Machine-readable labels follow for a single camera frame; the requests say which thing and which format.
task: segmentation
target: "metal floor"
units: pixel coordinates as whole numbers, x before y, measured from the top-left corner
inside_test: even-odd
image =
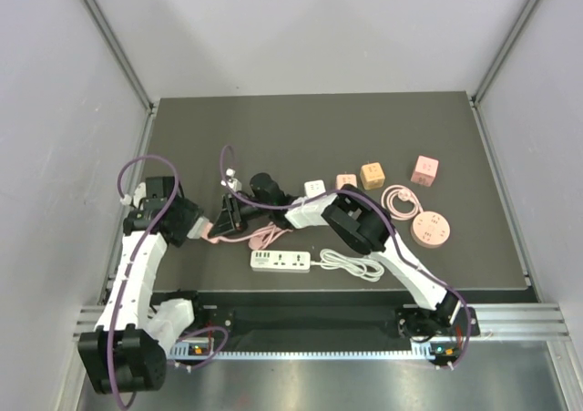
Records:
[[[545,343],[475,343],[453,373],[414,362],[218,361],[169,370],[133,411],[560,411],[567,407]],[[115,411],[86,383],[77,411]]]

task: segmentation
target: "pink cable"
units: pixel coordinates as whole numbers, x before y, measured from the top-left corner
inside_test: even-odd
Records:
[[[284,233],[288,233],[289,229],[280,229],[275,224],[270,222],[267,226],[261,227],[260,229],[254,231],[251,235],[241,236],[239,238],[227,238],[226,236],[217,236],[215,238],[209,238],[206,234],[202,236],[203,239],[213,244],[222,242],[243,242],[249,241],[249,248],[252,250],[264,250],[270,244],[274,243],[278,238],[280,238]]]

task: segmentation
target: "white enclosure panel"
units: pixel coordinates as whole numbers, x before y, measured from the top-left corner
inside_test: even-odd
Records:
[[[583,358],[583,1],[543,0],[483,102],[543,295]]]
[[[0,406],[47,410],[146,113],[80,0],[0,0]]]
[[[153,98],[474,91],[526,0],[98,0]]]

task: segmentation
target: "cable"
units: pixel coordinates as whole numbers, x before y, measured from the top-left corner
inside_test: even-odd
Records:
[[[378,282],[384,274],[384,267],[377,261],[366,258],[350,258],[331,249],[320,252],[320,262],[312,261],[310,265],[320,265],[324,270],[342,268],[352,276],[360,277],[368,282]]]
[[[206,332],[217,332],[217,331],[222,333],[222,341],[217,346],[217,348],[214,349],[212,354],[209,355],[208,358],[204,359],[203,361],[201,361],[200,363],[198,363],[196,365],[189,365],[189,367],[190,367],[189,373],[192,370],[197,370],[199,368],[204,367],[205,365],[208,365],[210,363],[210,361],[212,361],[217,356],[217,354],[223,349],[223,347],[227,344],[227,341],[229,340],[229,331],[222,326],[209,326],[209,327],[203,327],[202,329],[199,329],[199,330],[194,331],[194,332],[189,332],[185,335],[182,335],[178,339],[178,342],[180,342],[180,341],[184,341],[188,338],[191,338],[193,336],[205,334]]]
[[[305,201],[291,204],[288,206],[273,206],[273,205],[269,205],[269,204],[256,203],[254,201],[251,201],[251,200],[243,197],[239,193],[237,193],[227,183],[227,179],[226,179],[225,174],[224,174],[224,172],[225,172],[224,160],[225,160],[225,153],[226,152],[229,152],[231,154],[232,158],[234,158],[234,154],[235,154],[233,147],[231,145],[225,145],[222,148],[222,150],[220,151],[219,168],[220,168],[220,176],[221,176],[222,180],[225,182],[223,187],[226,188],[227,190],[229,190],[229,192],[233,195],[233,197],[235,197],[237,200],[239,200],[245,204],[249,204],[251,206],[255,206],[256,208],[267,209],[267,210],[271,210],[271,211],[286,211],[286,210],[298,208],[300,206],[303,206],[304,204],[311,203],[313,201],[319,200],[320,198],[331,195],[331,194],[343,194],[343,195],[348,195],[349,197],[354,197],[356,199],[359,199],[359,200],[365,202],[366,204],[368,204],[369,206],[371,206],[373,211],[376,212],[376,214],[379,216],[379,218],[381,219],[381,221],[385,225],[386,229],[389,231],[391,239],[393,240],[394,249],[396,250],[397,254],[399,255],[399,258],[401,259],[401,261],[403,261],[403,263],[405,263],[407,266],[409,266],[409,267],[415,269],[417,272],[421,273],[425,278],[429,279],[431,282],[443,287],[444,289],[446,289],[447,291],[452,293],[457,298],[457,300],[459,300],[459,302],[462,304],[462,306],[464,307],[465,316],[467,318],[467,327],[465,329],[465,344],[462,347],[462,350],[461,350],[458,358],[451,364],[451,367],[453,369],[459,365],[459,363],[462,361],[462,359],[464,359],[465,354],[467,353],[470,338],[472,336],[472,313],[470,312],[469,306],[467,305],[467,302],[465,301],[465,298],[462,296],[462,294],[460,294],[459,291],[457,291],[454,287],[452,287],[452,286],[448,285],[447,283],[445,283],[444,281],[434,277],[429,272],[425,272],[424,270],[418,269],[416,265],[414,265],[413,263],[411,263],[405,259],[405,257],[403,256],[403,253],[401,252],[401,248],[399,247],[399,242],[396,240],[395,229],[393,228],[393,225],[391,224],[391,222],[389,222],[387,217],[384,215],[384,212],[379,207],[378,203],[375,203],[374,201],[369,199],[367,196],[357,194],[357,193],[349,191],[349,190],[329,190],[329,191],[326,191],[324,194],[317,195],[317,196],[312,197],[310,199],[307,199]]]
[[[215,238],[203,237],[208,242],[216,244],[219,241],[222,242],[242,242],[249,241],[249,248],[252,250],[263,250],[266,249],[270,244],[274,243],[275,240],[280,238],[283,234],[290,232],[289,229],[281,229],[275,224],[270,222],[267,226],[261,227],[260,229],[254,231],[251,235],[241,236],[239,238],[227,238],[226,236],[217,236]]]
[[[413,208],[408,212],[398,211],[393,205],[393,200],[398,197],[401,201],[413,203]],[[407,221],[414,218],[418,213],[423,212],[421,203],[412,190],[403,185],[392,185],[383,191],[381,196],[381,205],[387,209],[391,216],[398,221]]]
[[[162,158],[161,156],[157,156],[154,154],[147,154],[145,156],[140,156],[138,158],[134,158],[134,159],[130,160],[119,171],[119,174],[118,174],[118,193],[119,193],[119,196],[121,198],[125,197],[124,191],[123,191],[122,186],[121,186],[121,181],[123,180],[124,174],[126,173],[128,168],[131,167],[133,164],[135,164],[141,160],[145,160],[145,159],[158,160],[158,161],[166,164],[172,170],[172,174],[174,175],[174,188],[172,189],[172,192],[170,193],[168,201],[166,201],[166,203],[164,204],[164,207],[160,210],[160,212],[158,212],[156,217],[154,217],[154,219],[151,221],[149,226],[144,230],[144,232],[142,233],[142,236],[139,238],[138,242],[136,243],[136,247],[134,247],[134,251],[129,256],[129,262],[128,262],[128,265],[126,267],[126,272],[125,272],[125,276],[124,276],[125,279],[119,285],[118,297],[116,298],[116,301],[114,303],[113,312],[111,314],[111,322],[109,323],[109,330],[107,331],[107,346],[106,346],[107,377],[109,378],[109,383],[111,384],[111,394],[114,396],[114,399],[116,400],[116,403],[118,404],[119,409],[121,409],[123,411],[128,410],[133,405],[134,400],[136,399],[136,393],[133,393],[131,395],[131,398],[129,399],[127,404],[124,404],[124,402],[121,398],[121,395],[119,393],[118,381],[116,379],[116,367],[114,366],[114,358],[113,358],[113,338],[114,338],[116,323],[118,322],[118,314],[119,314],[119,309],[121,306],[121,300],[123,298],[124,292],[126,291],[126,286],[128,285],[128,277],[129,277],[129,274],[131,273],[131,269],[134,265],[134,261],[136,260],[136,256],[138,256],[138,251],[139,251],[140,247],[144,243],[144,240],[146,240],[146,237],[152,232],[152,229],[156,226],[156,224],[158,224],[158,222],[162,219],[164,214],[168,211],[170,205],[172,204],[172,201],[174,201],[174,199],[176,198],[176,195],[179,191],[179,174],[176,170],[176,167],[174,165],[172,165],[172,163],[170,163],[168,160]]]

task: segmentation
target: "black base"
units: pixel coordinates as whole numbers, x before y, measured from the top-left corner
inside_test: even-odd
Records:
[[[462,292],[469,303],[535,303],[534,291]],[[402,292],[154,293],[152,302],[196,297],[194,328],[230,324],[224,350],[238,352],[365,352],[407,350],[397,311],[413,303]],[[465,314],[455,325],[462,330]],[[453,336],[454,328],[441,331]],[[479,334],[479,324],[473,335]],[[215,335],[221,340],[220,333]]]

